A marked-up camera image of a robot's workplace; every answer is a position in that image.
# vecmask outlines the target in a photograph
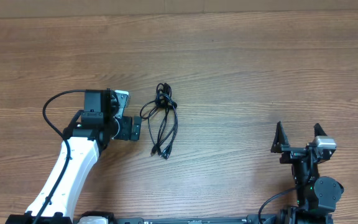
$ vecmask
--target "tangled cable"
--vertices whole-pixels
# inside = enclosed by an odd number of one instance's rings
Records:
[[[166,83],[164,84],[159,83],[156,87],[155,92],[156,92],[155,99],[153,101],[146,103],[142,107],[142,109],[140,110],[140,117],[142,119],[147,119],[147,124],[149,125],[149,133],[154,145],[152,152],[150,154],[153,156],[157,152],[160,157],[164,159],[168,159],[172,151],[173,140],[175,140],[175,136],[177,135],[178,132],[178,115],[177,115],[178,105],[172,100],[172,89],[170,85]],[[151,103],[155,103],[154,108],[150,110],[149,115],[142,116],[143,109]],[[152,136],[152,130],[150,128],[150,118],[158,111],[159,108],[165,109],[165,116],[161,122],[160,130],[158,131],[157,142],[154,142]],[[173,113],[175,115],[175,120],[171,131],[163,138],[163,133],[167,125],[167,119],[170,110],[173,110]],[[161,151],[162,144],[169,138],[171,134],[172,134],[171,141],[165,147],[165,149]]]

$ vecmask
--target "black cable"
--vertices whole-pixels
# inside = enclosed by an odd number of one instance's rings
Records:
[[[55,184],[53,185],[52,189],[50,190],[49,192],[49,195],[45,198],[45,202],[44,204],[42,205],[41,209],[38,211],[38,214],[37,216],[35,216],[34,218],[34,221],[32,222],[32,224],[36,224],[39,220],[39,218],[41,217],[42,213],[44,212],[45,208],[47,207],[47,205],[50,203],[50,200],[51,198],[53,197],[53,193],[55,193],[56,191],[56,188],[58,187],[60,181],[62,180],[63,178],[63,175],[65,174],[65,171],[67,169],[67,166],[68,166],[68,161],[70,161],[70,153],[71,153],[71,150],[70,150],[70,145],[67,141],[67,139],[64,137],[63,133],[59,131],[59,129],[57,129],[48,119],[47,117],[47,106],[50,102],[52,102],[52,100],[58,98],[59,96],[62,96],[64,94],[67,94],[67,93],[78,93],[78,92],[85,92],[85,90],[69,90],[69,91],[64,91],[62,93],[59,93],[55,96],[53,96],[51,99],[49,99],[45,104],[44,104],[44,107],[42,108],[42,116],[44,116],[44,119],[45,121],[49,124],[49,126],[56,131],[56,133],[62,137],[62,139],[64,140],[65,144],[66,144],[66,147],[67,147],[67,156],[66,156],[66,161],[65,161],[65,164],[63,165],[63,168],[62,168],[62,171],[60,172]]]
[[[309,152],[309,158],[310,158],[310,169],[309,169],[309,175],[308,175],[307,181],[304,183],[304,185],[306,185],[306,184],[310,181],[311,176],[313,175],[313,155],[312,155],[313,151],[312,151],[312,149],[309,148],[309,151],[308,151],[308,152]],[[278,198],[278,197],[281,197],[281,196],[283,196],[283,195],[286,195],[286,194],[288,194],[289,192],[291,192],[291,191],[293,191],[293,190],[298,190],[301,186],[302,186],[302,185],[297,185],[296,187],[293,187],[293,188],[288,189],[288,190],[286,190],[286,191],[284,191],[284,192],[281,192],[281,193],[279,193],[279,194],[276,194],[276,195],[274,195],[273,197],[271,197],[270,199],[268,199],[268,200],[260,207],[260,209],[259,209],[259,212],[258,212],[259,223],[260,223],[260,224],[263,224],[262,219],[261,219],[261,217],[260,217],[260,214],[262,213],[262,209],[264,209],[264,207],[265,207],[269,202],[271,202],[272,200],[274,200],[274,199],[276,199],[276,198]]]
[[[278,193],[278,194],[274,195],[273,197],[269,198],[269,199],[260,207],[260,209],[259,209],[259,212],[258,212],[258,220],[259,220],[259,223],[260,223],[260,224],[264,224],[263,221],[262,221],[262,218],[260,217],[260,214],[262,213],[262,210],[264,209],[264,207],[265,207],[269,202],[271,202],[272,200],[274,200],[274,199],[276,199],[276,198],[279,198],[279,197],[281,197],[281,196],[283,196],[283,195],[286,195],[286,194],[290,193],[290,192],[293,191],[293,190],[298,190],[300,187],[301,187],[301,185],[298,185],[298,186],[296,186],[296,187],[293,187],[293,188],[291,188],[291,189],[285,190],[285,191],[283,191],[283,192],[281,192],[281,193]]]
[[[142,107],[142,109],[140,110],[140,117],[142,119],[147,119],[147,124],[149,125],[149,133],[150,133],[150,137],[152,139],[153,145],[154,145],[152,152],[150,154],[154,155],[157,152],[160,157],[162,157],[164,159],[168,159],[169,155],[171,154],[171,151],[172,151],[173,140],[175,140],[175,137],[178,132],[178,115],[177,115],[178,105],[172,100],[172,89],[168,84],[159,83],[156,87],[155,92],[156,92],[155,99],[153,101],[146,103]],[[154,108],[150,110],[148,116],[142,116],[143,109],[151,103],[155,103]],[[158,131],[157,142],[154,142],[154,139],[152,136],[152,130],[150,128],[150,118],[158,111],[159,108],[165,109],[165,116],[161,122],[160,130]],[[171,131],[163,138],[163,133],[164,133],[165,127],[167,125],[167,119],[168,119],[168,114],[169,114],[170,110],[173,110],[173,114],[175,115],[175,120],[174,120],[174,124],[173,124]],[[165,149],[161,151],[161,145],[169,138],[169,136],[171,134],[172,134],[171,141],[165,147]]]

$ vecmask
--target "table surface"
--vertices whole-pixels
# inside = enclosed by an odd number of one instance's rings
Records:
[[[345,187],[336,223],[358,223],[358,11],[0,20],[0,223],[25,211],[55,164],[61,139],[42,117],[51,96],[128,90],[134,116],[159,82],[178,103],[171,157],[150,157],[143,122],[139,142],[113,141],[103,152],[76,215],[257,213],[293,186],[290,165],[270,153],[281,120],[292,146],[310,142],[315,123],[335,138],[319,171]],[[82,106],[75,93],[47,114],[62,129]],[[280,198],[265,212],[295,201]]]

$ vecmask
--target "white arm link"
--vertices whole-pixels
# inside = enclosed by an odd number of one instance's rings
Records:
[[[66,172],[59,183],[50,205],[42,213],[42,217],[52,217],[55,212],[62,212],[64,217],[70,217],[73,221],[74,209],[84,185],[86,176],[98,161],[99,149],[96,141],[90,141],[88,138],[71,137],[68,140],[71,149],[71,159],[68,162]],[[34,202],[27,208],[26,212],[32,211],[32,216],[36,216],[45,202],[55,184],[60,172],[62,171],[67,156],[67,148],[64,141],[62,150],[57,159],[55,167],[49,175],[41,193]]]

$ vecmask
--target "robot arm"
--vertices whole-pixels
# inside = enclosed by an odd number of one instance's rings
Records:
[[[280,211],[277,223],[332,224],[331,213],[335,211],[336,203],[344,193],[344,187],[331,177],[320,177],[318,164],[330,160],[336,151],[335,140],[327,136],[317,123],[314,126],[312,142],[305,147],[291,147],[281,122],[278,122],[270,151],[281,154],[281,164],[292,165],[298,199],[297,207],[289,206]]]
[[[57,187],[51,202],[42,213],[42,217],[52,217],[56,212],[61,212],[64,217],[70,217],[73,221],[74,209],[84,185],[86,176],[98,161],[99,148],[96,141],[88,140],[83,137],[71,137],[68,140],[71,147],[71,159],[68,167]],[[45,202],[45,197],[51,191],[56,182],[60,171],[66,160],[66,144],[62,143],[59,158],[49,175],[41,193],[34,202],[27,208],[26,212],[31,212],[34,217],[38,214]]]
[[[84,110],[77,112],[63,131],[63,138],[67,139],[70,147],[70,160],[49,204],[43,206],[68,159],[64,141],[41,193],[24,215],[11,215],[6,223],[33,223],[40,212],[42,214],[37,223],[73,223],[75,205],[86,176],[107,148],[110,139],[139,140],[142,120],[135,116],[132,127],[132,118],[124,116],[128,102],[127,91],[86,90]]]

